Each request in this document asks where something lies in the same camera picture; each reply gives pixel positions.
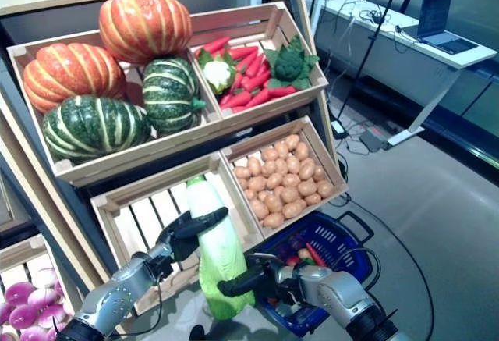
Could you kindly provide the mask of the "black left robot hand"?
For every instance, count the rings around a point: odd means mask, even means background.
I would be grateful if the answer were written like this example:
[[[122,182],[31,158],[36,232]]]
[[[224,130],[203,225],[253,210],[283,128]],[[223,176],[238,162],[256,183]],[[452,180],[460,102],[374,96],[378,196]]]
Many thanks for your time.
[[[208,212],[205,215],[193,217],[190,211],[181,214],[170,223],[157,238],[162,257],[179,262],[188,258],[200,245],[199,235],[204,233],[228,216],[225,206]]]

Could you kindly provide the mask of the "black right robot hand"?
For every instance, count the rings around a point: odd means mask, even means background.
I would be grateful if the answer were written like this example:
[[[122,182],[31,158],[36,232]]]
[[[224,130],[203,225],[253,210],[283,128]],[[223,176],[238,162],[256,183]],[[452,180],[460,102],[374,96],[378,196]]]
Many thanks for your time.
[[[237,297],[254,292],[258,297],[282,300],[293,304],[292,276],[285,277],[283,261],[272,254],[247,254],[247,270],[234,279],[222,280],[217,284],[219,291],[227,297]]]

